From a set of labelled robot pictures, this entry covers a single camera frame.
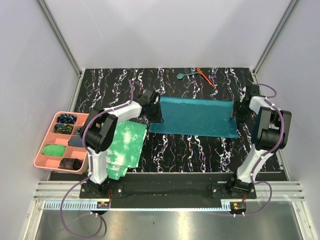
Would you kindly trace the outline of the teal satin napkin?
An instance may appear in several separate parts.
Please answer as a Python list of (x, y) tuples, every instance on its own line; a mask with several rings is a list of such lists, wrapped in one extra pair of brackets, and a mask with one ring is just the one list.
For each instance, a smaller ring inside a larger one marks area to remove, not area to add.
[(181, 97), (162, 97), (162, 123), (151, 123), (157, 134), (214, 138), (238, 138), (237, 121), (231, 118), (232, 101)]

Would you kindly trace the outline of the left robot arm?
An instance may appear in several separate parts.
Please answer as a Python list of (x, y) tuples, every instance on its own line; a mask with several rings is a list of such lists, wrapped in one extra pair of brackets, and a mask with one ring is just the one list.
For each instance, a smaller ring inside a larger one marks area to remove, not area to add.
[(156, 90), (146, 89), (142, 94), (127, 102), (109, 108), (94, 106), (81, 128), (82, 145), (89, 156), (88, 181), (93, 183), (90, 192), (97, 198), (108, 193), (106, 157), (111, 146), (116, 127), (130, 119), (141, 116), (151, 123), (162, 123), (161, 95)]

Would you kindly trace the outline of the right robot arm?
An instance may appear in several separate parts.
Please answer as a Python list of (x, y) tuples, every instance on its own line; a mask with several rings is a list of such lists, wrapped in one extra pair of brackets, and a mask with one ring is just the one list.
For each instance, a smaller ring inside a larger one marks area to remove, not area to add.
[(251, 150), (236, 170), (234, 181), (227, 185), (228, 195), (235, 199), (244, 194), (245, 186), (255, 182), (265, 162), (288, 142), (292, 113), (270, 102), (277, 95), (274, 88), (270, 88), (272, 96), (264, 96), (260, 94), (260, 86), (261, 83), (249, 85), (244, 98), (234, 102), (230, 116), (237, 123), (243, 123), (251, 114), (256, 114), (251, 133)]

